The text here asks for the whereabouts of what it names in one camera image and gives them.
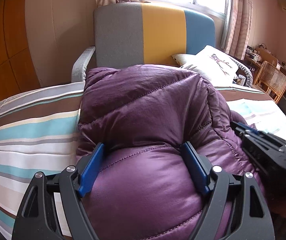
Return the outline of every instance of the wooden desk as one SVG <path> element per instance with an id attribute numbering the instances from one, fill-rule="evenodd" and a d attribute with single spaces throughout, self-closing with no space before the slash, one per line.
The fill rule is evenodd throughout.
<path id="1" fill-rule="evenodd" d="M 255 72 L 254 72 L 254 75 L 253 75 L 253 82 L 255 81 L 257 75 L 258 75 L 258 72 L 260 71 L 260 68 L 262 66 L 262 63 L 259 63 L 257 61 L 254 61 L 253 59 L 251 59 L 250 57 L 248 56 L 245 56 L 244 58 L 245 60 L 247 60 L 249 63 L 250 63 L 250 66 L 251 67 L 254 67 L 255 68 Z"/>

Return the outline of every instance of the pillow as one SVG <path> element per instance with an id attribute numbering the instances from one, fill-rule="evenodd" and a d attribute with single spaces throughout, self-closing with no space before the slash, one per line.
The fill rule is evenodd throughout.
<path id="1" fill-rule="evenodd" d="M 227 54 L 209 45 L 196 55 L 176 54 L 172 57 L 181 68 L 199 73 L 213 86 L 231 85 L 238 70 L 238 65 Z"/>

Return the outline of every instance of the brown stripe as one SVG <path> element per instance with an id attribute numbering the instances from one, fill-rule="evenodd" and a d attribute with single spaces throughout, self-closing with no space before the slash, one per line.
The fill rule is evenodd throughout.
<path id="1" fill-rule="evenodd" d="M 255 101 L 273 100 L 269 95 L 257 94 L 239 90 L 219 90 L 226 101 L 235 101 L 240 99 L 249 99 Z"/>
<path id="2" fill-rule="evenodd" d="M 76 111 L 80 108 L 82 97 L 65 98 L 55 102 L 35 105 L 0 118 L 0 126 L 30 118 L 40 118 L 51 114 Z"/>
<path id="3" fill-rule="evenodd" d="M 2 211 L 4 214 L 8 215 L 9 217 L 12 217 L 13 219 L 16 218 L 16 216 L 8 211 L 6 211 L 5 209 L 3 209 L 2 207 L 0 207 L 0 211 Z"/>

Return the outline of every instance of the gray armrest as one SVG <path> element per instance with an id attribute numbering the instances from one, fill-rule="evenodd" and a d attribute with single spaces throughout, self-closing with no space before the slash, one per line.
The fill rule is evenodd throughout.
<path id="1" fill-rule="evenodd" d="M 242 64 L 241 62 L 237 61 L 236 59 L 234 59 L 233 57 L 231 57 L 230 55 L 228 55 L 231 60 L 233 60 L 236 65 L 238 66 L 239 69 L 243 70 L 245 75 L 246 75 L 246 84 L 244 84 L 245 87 L 252 87 L 253 85 L 253 75 L 252 72 L 248 69 L 248 67 L 246 67 L 244 64 Z"/>
<path id="2" fill-rule="evenodd" d="M 74 63 L 71 73 L 71 83 L 85 81 L 86 67 L 94 51 L 94 46 L 88 47 Z"/>

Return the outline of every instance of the window frame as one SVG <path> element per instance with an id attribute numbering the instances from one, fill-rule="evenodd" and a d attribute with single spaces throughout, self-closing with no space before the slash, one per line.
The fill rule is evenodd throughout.
<path id="1" fill-rule="evenodd" d="M 218 18 L 220 18 L 222 20 L 225 20 L 226 19 L 226 15 L 227 15 L 227 3 L 228 3 L 228 0 L 225 0 L 225 12 L 224 13 L 216 12 L 216 11 L 214 11 L 213 9 L 211 9 L 211 8 L 209 8 L 207 6 L 197 4 L 196 0 L 193 0 L 193 3 L 173 3 L 173 2 L 170 2 L 168 0 L 148 0 L 148 1 L 167 2 L 167 3 L 171 3 L 171 4 L 180 5 L 180 6 L 183 6 L 185 8 L 196 10 L 196 11 L 204 13 L 204 14 L 210 14 L 210 15 L 218 17 Z"/>

